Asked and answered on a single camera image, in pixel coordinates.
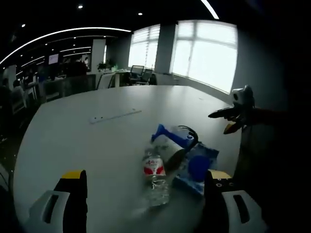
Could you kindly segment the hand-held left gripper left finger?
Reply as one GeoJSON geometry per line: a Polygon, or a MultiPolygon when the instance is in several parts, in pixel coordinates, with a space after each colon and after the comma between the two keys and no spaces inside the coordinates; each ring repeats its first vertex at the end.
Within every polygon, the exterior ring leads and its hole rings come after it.
{"type": "Polygon", "coordinates": [[[85,233],[87,222],[85,170],[64,174],[54,190],[46,191],[29,211],[30,233],[85,233]]]}

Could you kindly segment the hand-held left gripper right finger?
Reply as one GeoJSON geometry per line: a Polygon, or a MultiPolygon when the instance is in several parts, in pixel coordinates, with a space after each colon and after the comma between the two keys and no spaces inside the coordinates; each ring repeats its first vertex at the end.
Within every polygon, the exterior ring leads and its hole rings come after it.
{"type": "Polygon", "coordinates": [[[265,233],[268,226],[262,218],[261,207],[231,178],[215,179],[208,171],[204,187],[205,233],[265,233]]]}

